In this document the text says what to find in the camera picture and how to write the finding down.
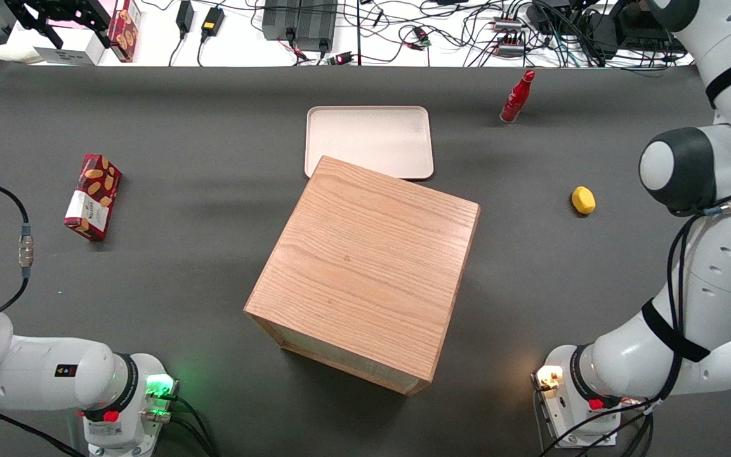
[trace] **white table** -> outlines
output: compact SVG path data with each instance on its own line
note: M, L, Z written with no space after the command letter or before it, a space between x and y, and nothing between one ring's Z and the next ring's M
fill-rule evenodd
M140 38L138 40L138 47L136 49L135 60L133 63L120 63L114 56L113 52L107 50L104 52L101 60L99 61L100 66L119 66L119 65L139 65L139 66L166 66L168 65L171 52L174 50L177 42L179 41L179 30L174 23L177 9L179 8L179 0L144 0L145 3L138 3L140 11L143 13L142 22L140 22ZM161 11L159 8L152 6L154 2L163 8ZM356 24L356 18L354 14L357 11L357 0L340 0L337 14L337 28L334 31L334 46L333 52L330 52L327 57L331 55L339 54L346 51L351 51L353 54L357 54L357 28L353 25ZM419 4L421 0L414 0L416 4ZM613 0L607 0L607 2L601 2L600 5L595 6L600 10L604 10L607 7L607 3L613 3ZM201 63L206 67L282 67L290 66L295 63L296 58L289 49L284 47L282 44L276 41L266 41L262 33L256 29L261 27L261 15L262 10L255 11L254 7L260 8L263 6L264 0L226 0L223 4L223 9L226 13L224 22L221 25L220 31L216 37L210 37L204 46L201 54ZM462 3L460 8L467 6L478 6L485 2L478 0L470 0L469 3ZM392 17L401 18L418 18L420 17L417 6L410 3L400 2L398 0L387 0L377 4L380 8L385 11L386 15ZM503 2L503 6L506 10L513 6L514 2ZM174 66L177 67L195 67L197 66L197 50L199 48L199 41L201 37L200 26L205 18L208 9L211 8L210 3L192 2L194 6L194 24L192 24L192 31L186 35L185 42L180 46L174 59ZM520 8L519 18L525 20L525 9L528 6L522 6ZM428 14L445 13L447 11L455 10L455 6L436 6L435 3L426 3L426 11ZM463 26L463 20L467 17L470 12L475 9L469 9L465 11L457 11L447 17L438 18L421 18L417 25L432 26L444 31L449 32L454 37L461 37L461 29ZM392 57L397 55L397 50L400 45L397 44L400 40L400 28L404 24L395 24L386 26L385 21L382 21L378 26L372 27L374 20L377 18L377 9L374 8L374 3L362 5L360 7L360 14L362 15L364 24L362 28L362 54L364 56L380 58L380 60L391 60ZM490 21L495 15L499 15L500 11L484 11L478 15L476 21L476 41L481 44L477 46L484 47L485 43L492 40L496 35L492 31L489 25ZM410 31L410 27L402 29L403 35ZM80 31L82 34L90 34L88 30ZM379 35L385 38L389 38L397 43L391 43L382 37L375 35L377 32ZM526 37L529 38L530 30L527 30ZM23 41L24 43L31 43L35 41L38 35L35 31L25 31L21 29L18 24L13 29L11 37L8 43L16 43L17 41ZM414 35L410 35L409 39L415 39ZM432 45L427 50L412 50L404 47L397 57L391 63L378 62L376 60L370 60L369 58L363 58L363 65L391 65L400 67L463 67L465 64L473 62L473 66L476 67L482 64L484 67L523 67L524 58L499 58L491 56L487 58L487 55L482 55L480 50L476 50L470 46L457 47L454 44L448 43L439 34L430 34L430 41ZM572 58L568 59L569 67L582 66L587 67L586 56L581 50L579 44L567 44L570 50L572 50ZM317 52L307 52L308 58L316 60L319 58ZM613 58L609 61L609 66L617 67L632 67L639 64L638 60L633 58L641 57L637 53L628 51L620 51L620 54L624 58ZM678 65L685 65L692 62L692 58L687 56L676 62ZM557 52L552 49L539 49L533 50L527 53L526 64L534 65L537 67L559 67L561 65L561 58ZM316 62L302 63L302 65L313 65Z

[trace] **red button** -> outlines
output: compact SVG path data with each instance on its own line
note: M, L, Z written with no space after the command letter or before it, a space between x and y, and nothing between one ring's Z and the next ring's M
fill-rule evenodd
M588 407L591 408L592 411L597 411L598 409L603 409L605 404L600 399L591 399L588 401Z

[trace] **white tray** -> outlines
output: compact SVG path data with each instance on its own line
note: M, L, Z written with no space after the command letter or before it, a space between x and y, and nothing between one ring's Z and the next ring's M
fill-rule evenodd
M322 156L401 179L427 179L433 174L427 110L314 107L306 115L307 176Z

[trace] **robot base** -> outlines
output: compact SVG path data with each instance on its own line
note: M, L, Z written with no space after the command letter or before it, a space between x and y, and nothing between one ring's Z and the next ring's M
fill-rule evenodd
M576 350L576 345L561 345L551 351L546 362L537 373L533 374L533 381L540 391L540 405L543 416L546 417L549 432L554 439L558 439L567 430L583 420L610 410L592 411L586 399L580 396L571 379L569 363ZM620 425L620 413L608 414L600 419L593 420L572 432L565 439L560 440L556 447L578 448L589 446L601 439ZM614 446L617 444L617 434L604 440L597 446Z
M154 356L133 354L131 358L137 365L137 389L131 402L121 411L120 420L114 423L95 423L84 418L84 436L89 443L90 456L149 457L154 453L162 423L144 420L142 413L168 411L171 402L153 399L148 394L148 377L166 377L168 374ZM171 380L170 393L176 394L176 389L177 382Z

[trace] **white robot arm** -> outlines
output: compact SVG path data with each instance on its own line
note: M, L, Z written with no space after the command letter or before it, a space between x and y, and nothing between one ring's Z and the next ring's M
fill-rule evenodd
M683 263L670 264L672 282L592 344L554 349L533 376L558 447L615 444L619 410L637 399L650 414L667 395L731 388L731 2L647 2L694 56L715 121L662 133L642 153L648 193L695 219L678 240Z
M32 238L27 254L22 290ZM117 354L78 338L15 336L10 319L0 313L0 411L76 409L91 454L151 455L169 407L151 394L174 393L175 382L151 355Z

